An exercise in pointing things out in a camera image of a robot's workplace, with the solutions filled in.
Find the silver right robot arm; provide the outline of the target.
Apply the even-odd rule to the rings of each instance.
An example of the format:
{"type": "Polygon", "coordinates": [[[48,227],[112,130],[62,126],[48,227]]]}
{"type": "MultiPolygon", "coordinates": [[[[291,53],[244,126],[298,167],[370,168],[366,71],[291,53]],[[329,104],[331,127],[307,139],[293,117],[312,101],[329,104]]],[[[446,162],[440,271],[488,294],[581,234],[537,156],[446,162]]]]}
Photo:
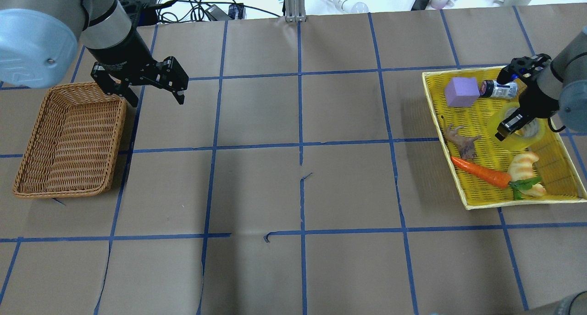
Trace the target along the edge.
{"type": "Polygon", "coordinates": [[[577,133],[587,129],[587,31],[579,34],[554,58],[547,54],[514,58],[498,74],[505,84],[519,79],[526,89],[519,107],[497,126],[503,141],[534,119],[559,115],[564,127],[577,133]]]}

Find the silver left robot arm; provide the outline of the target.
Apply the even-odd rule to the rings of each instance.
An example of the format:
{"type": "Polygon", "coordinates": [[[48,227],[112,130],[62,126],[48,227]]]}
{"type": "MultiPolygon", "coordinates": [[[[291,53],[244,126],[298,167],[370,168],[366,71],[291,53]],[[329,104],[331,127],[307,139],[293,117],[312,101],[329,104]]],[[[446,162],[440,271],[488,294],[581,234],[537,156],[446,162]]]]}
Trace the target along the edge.
{"type": "Polygon", "coordinates": [[[0,0],[0,78],[17,87],[63,80],[83,44],[95,58],[91,77],[132,106],[132,87],[151,85],[184,104],[188,75],[169,56],[156,61],[119,0],[0,0]]]}

